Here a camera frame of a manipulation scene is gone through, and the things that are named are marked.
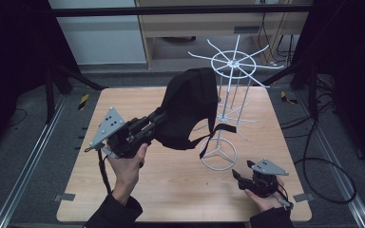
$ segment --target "hand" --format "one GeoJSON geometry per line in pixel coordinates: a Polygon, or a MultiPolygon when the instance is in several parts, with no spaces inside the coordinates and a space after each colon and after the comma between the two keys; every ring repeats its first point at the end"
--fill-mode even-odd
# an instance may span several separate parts
{"type": "Polygon", "coordinates": [[[141,164],[144,163],[147,147],[147,143],[142,144],[132,159],[107,158],[117,177],[112,196],[122,205],[126,205],[129,196],[139,180],[139,170],[141,164]]]}
{"type": "MultiPolygon", "coordinates": [[[[278,179],[278,183],[281,186],[283,186],[283,181],[279,177],[277,177],[277,179],[278,179]]],[[[261,212],[267,211],[274,207],[279,208],[279,207],[283,206],[277,200],[277,198],[281,198],[281,195],[279,193],[274,193],[273,196],[270,196],[268,198],[261,198],[248,189],[245,189],[244,193],[248,196],[249,199],[251,199],[258,206],[258,208],[261,212]]]]}

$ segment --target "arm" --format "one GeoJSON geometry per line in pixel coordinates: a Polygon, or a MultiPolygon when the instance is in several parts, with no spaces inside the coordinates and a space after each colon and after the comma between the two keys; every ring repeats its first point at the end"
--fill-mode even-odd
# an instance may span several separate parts
{"type": "MultiPolygon", "coordinates": [[[[278,177],[278,182],[283,186],[283,181],[278,177]]],[[[290,210],[286,210],[283,205],[278,202],[280,197],[278,193],[269,198],[260,198],[248,189],[244,193],[251,199],[259,208],[260,213],[250,218],[251,228],[293,228],[293,223],[290,220],[290,210]]]]}
{"type": "Polygon", "coordinates": [[[143,210],[141,204],[130,195],[139,180],[139,169],[144,163],[147,147],[146,143],[141,145],[133,159],[107,158],[117,176],[115,187],[84,227],[126,228],[133,225],[143,210]]]}

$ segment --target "table surface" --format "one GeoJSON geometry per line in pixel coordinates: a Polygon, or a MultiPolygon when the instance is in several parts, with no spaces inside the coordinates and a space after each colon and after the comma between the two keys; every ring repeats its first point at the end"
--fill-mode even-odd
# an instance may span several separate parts
{"type": "MultiPolygon", "coordinates": [[[[235,98],[226,108],[229,123],[236,125],[245,91],[245,86],[231,87],[229,98],[235,98]]],[[[226,97],[221,90],[221,104],[226,97]]],[[[111,106],[120,113],[125,121],[135,117],[149,115],[160,106],[165,87],[107,88],[102,91],[86,137],[69,178],[66,193],[75,194],[73,201],[61,201],[57,218],[60,221],[86,221],[97,210],[106,197],[97,152],[84,152],[93,139],[97,129],[111,106]]],[[[278,119],[265,88],[249,87],[246,106],[241,113],[238,133],[222,132],[221,138],[231,142],[236,148],[238,158],[232,167],[245,178],[251,178],[252,170],[246,161],[259,162],[263,158],[277,164],[289,172],[289,176],[280,176],[289,194],[289,200],[295,204],[291,219],[306,221],[312,216],[307,201],[295,203],[293,196],[302,194],[286,142],[279,127],[278,119]]],[[[190,139],[208,134],[206,121],[194,127],[190,139]]],[[[145,222],[246,222],[259,212],[254,202],[238,188],[238,182],[232,176],[232,168],[217,171],[206,166],[199,158],[202,142],[192,150],[172,150],[163,147],[154,140],[149,146],[140,180],[132,196],[136,198],[144,212],[137,221],[145,222]]],[[[216,148],[211,141],[208,152],[216,148]]],[[[221,141],[221,150],[232,157],[234,149],[221,141]]],[[[212,167],[223,168],[229,165],[221,153],[214,153],[205,159],[212,167]]],[[[107,174],[111,185],[115,175],[107,164],[107,174]]]]}

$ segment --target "white wall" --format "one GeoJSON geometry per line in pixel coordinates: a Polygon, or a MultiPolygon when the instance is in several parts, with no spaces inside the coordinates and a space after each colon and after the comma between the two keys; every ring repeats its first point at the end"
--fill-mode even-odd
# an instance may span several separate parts
{"type": "MultiPolygon", "coordinates": [[[[49,0],[53,9],[135,7],[133,0],[49,0]]],[[[146,64],[137,16],[58,17],[78,65],[146,64]]]]}

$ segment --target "black sleeve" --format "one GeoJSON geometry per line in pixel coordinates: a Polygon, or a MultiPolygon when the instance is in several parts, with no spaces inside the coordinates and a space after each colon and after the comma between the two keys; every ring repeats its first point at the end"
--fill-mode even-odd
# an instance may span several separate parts
{"type": "Polygon", "coordinates": [[[84,228],[129,228],[142,211],[141,204],[132,197],[123,206],[112,195],[108,195],[84,228]]]}
{"type": "Polygon", "coordinates": [[[251,228],[294,228],[290,220],[290,210],[271,208],[250,218],[251,228]]]}

